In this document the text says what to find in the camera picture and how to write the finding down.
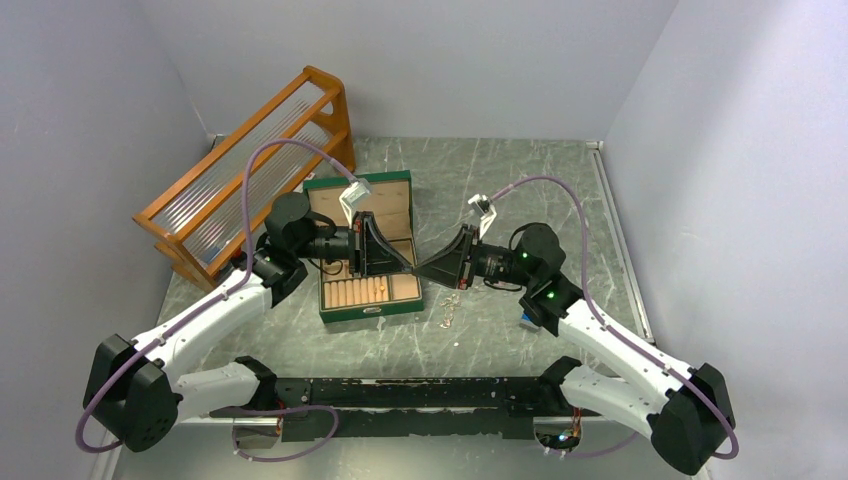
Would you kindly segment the green jewelry box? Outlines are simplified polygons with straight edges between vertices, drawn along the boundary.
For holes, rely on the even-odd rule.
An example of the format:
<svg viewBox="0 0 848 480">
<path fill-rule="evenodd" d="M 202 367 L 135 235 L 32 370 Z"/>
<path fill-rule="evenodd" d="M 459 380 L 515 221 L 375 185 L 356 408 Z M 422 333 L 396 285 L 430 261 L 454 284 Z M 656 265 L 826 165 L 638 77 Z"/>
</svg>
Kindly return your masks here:
<svg viewBox="0 0 848 480">
<path fill-rule="evenodd" d="M 374 213 L 382 234 L 412 265 L 417 263 L 413 233 L 412 175 L 408 170 L 361 174 L 372 187 L 354 216 Z M 331 219 L 337 227 L 348 227 L 339 196 L 348 187 L 345 178 L 308 180 L 304 193 L 311 209 Z M 361 276 L 347 261 L 319 261 L 321 285 L 319 315 L 326 324 L 374 318 L 423 310 L 421 281 L 411 273 Z"/>
</svg>

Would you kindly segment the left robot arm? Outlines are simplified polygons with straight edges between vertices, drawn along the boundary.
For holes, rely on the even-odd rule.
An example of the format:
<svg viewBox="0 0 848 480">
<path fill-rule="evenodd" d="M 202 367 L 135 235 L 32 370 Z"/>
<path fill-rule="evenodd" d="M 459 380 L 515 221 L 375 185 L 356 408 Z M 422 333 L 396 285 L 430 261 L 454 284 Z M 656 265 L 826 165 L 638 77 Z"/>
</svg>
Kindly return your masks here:
<svg viewBox="0 0 848 480">
<path fill-rule="evenodd" d="M 84 420 L 95 420 L 134 452 L 149 449 L 187 419 L 221 409 L 284 416 L 290 405 L 277 378 L 257 359 L 241 356 L 212 370 L 194 362 L 245 322 L 264 314 L 306 279 L 307 264 L 337 263 L 354 281 L 347 304 L 391 297 L 392 276 L 414 265 L 412 220 L 405 202 L 384 195 L 340 218 L 325 201 L 289 192 L 272 204 L 253 246 L 236 255 L 231 274 L 166 323 L 125 339 L 112 335 L 96 349 L 83 396 Z"/>
</svg>

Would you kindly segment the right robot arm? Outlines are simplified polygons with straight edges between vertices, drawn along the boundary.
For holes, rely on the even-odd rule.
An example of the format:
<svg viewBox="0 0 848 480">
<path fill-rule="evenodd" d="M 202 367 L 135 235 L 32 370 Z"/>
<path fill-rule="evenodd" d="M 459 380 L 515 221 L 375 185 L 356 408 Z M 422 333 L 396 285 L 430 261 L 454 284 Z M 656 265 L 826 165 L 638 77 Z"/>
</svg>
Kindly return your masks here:
<svg viewBox="0 0 848 480">
<path fill-rule="evenodd" d="M 550 226 L 520 228 L 511 248 L 482 242 L 463 225 L 452 242 L 413 267 L 415 276 L 465 290 L 476 279 L 523 288 L 519 304 L 536 326 L 592 354 L 613 377 L 571 361 L 539 391 L 550 413 L 588 409 L 647 438 L 672 468 L 697 474 L 730 439 L 736 422 L 724 375 L 705 363 L 695 368 L 661 352 L 622 327 L 561 271 L 566 258 Z"/>
</svg>

